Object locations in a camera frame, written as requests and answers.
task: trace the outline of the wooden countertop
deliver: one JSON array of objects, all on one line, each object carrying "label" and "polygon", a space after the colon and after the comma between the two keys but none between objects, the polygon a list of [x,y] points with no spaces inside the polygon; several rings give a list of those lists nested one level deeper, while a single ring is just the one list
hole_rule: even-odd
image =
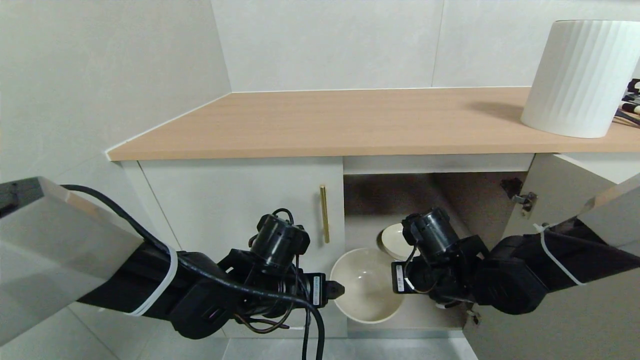
[{"label": "wooden countertop", "polygon": [[531,129],[529,88],[230,94],[109,151],[113,161],[522,152],[640,152],[640,129],[600,139]]}]

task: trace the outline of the floor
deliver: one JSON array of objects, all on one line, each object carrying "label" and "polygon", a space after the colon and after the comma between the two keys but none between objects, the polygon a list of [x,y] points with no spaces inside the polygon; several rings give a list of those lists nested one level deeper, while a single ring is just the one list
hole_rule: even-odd
[{"label": "floor", "polygon": [[[283,360],[300,358],[299,339],[231,339],[223,360]],[[316,340],[309,341],[307,357],[315,359]],[[477,360],[465,338],[449,339],[328,339],[325,360],[425,359]]]}]

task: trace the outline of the label sticker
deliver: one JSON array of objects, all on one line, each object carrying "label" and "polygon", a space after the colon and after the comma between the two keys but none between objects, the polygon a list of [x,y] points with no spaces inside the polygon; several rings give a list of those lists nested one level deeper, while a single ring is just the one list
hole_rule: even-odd
[{"label": "label sticker", "polygon": [[404,291],[404,276],[402,271],[402,265],[396,265],[396,281],[398,283],[398,292]]},{"label": "label sticker", "polygon": [[314,305],[320,305],[320,276],[314,276]]}]

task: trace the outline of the white lampshade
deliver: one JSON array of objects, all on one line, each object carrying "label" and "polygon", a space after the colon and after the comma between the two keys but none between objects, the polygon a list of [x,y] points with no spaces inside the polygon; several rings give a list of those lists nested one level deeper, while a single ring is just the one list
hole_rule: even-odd
[{"label": "white lampshade", "polygon": [[522,123],[565,136],[605,136],[639,58],[640,22],[556,21]]}]

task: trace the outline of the white plate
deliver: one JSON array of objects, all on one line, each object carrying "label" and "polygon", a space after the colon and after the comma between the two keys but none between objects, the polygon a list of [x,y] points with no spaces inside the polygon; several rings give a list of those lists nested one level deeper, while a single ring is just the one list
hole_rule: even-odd
[{"label": "white plate", "polygon": [[[397,260],[407,260],[413,247],[406,243],[402,236],[402,224],[393,224],[382,231],[383,250]],[[413,256],[420,256],[420,250],[416,250]]]}]

